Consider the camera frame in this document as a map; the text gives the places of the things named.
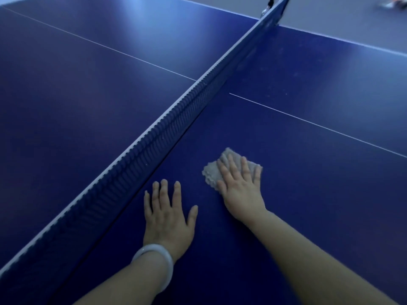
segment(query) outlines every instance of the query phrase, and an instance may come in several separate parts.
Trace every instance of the forearm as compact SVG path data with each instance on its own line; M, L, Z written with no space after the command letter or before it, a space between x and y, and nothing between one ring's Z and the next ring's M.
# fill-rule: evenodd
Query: forearm
M396 304L273 213L249 228L303 304Z
M167 262L158 252L147 252L78 300L75 305L151 304L162 287Z

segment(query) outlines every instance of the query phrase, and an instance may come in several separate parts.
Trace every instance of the table tennis net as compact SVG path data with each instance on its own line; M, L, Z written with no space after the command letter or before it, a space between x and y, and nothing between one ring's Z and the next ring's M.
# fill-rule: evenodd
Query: table tennis net
M54 225L2 269L1 304L48 303L236 68L249 61L287 3L276 3Z

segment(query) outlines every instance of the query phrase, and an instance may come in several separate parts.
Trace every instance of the gray floor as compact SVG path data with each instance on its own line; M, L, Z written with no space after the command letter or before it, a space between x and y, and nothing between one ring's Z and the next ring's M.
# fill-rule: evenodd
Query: gray floor
M259 17L268 0L190 0ZM290 0L281 25L407 54L407 10L383 10L384 0Z

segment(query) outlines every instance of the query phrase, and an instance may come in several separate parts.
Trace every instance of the person's left hand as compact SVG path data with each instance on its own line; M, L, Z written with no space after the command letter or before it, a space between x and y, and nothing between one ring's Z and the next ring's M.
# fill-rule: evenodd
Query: person's left hand
M153 198L151 211L150 194L144 194L144 214L146 218L146 232L143 245L160 244L171 254L173 262L182 257L191 245L195 233L195 222L198 216L198 206L194 205L189 211L185 222L181 205L181 184L174 184L173 203L170 205L167 180L153 183Z

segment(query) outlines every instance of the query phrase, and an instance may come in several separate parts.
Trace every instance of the gray cloth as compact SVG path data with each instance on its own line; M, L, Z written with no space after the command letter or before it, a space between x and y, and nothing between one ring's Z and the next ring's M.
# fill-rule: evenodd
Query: gray cloth
M242 172L242 162L239 154L236 152L232 151L230 148L226 148L226 150L221 154L221 157L219 158L222 163L225 164L225 166L229 169L229 160L227 159L227 156L231 154L233 157L233 161L235 162L237 169L239 169L240 172ZM252 174L252 179L254 178L254 169L256 169L256 166L259 166L258 164L255 164L251 161L247 161L247 164L249 166L250 173ZM207 166L204 167L202 171L203 176L205 177L205 182L210 185L212 188L215 190L219 191L218 186L216 185L216 182L218 180L223 180L222 174L218 169L218 165L216 161L212 163L208 163Z

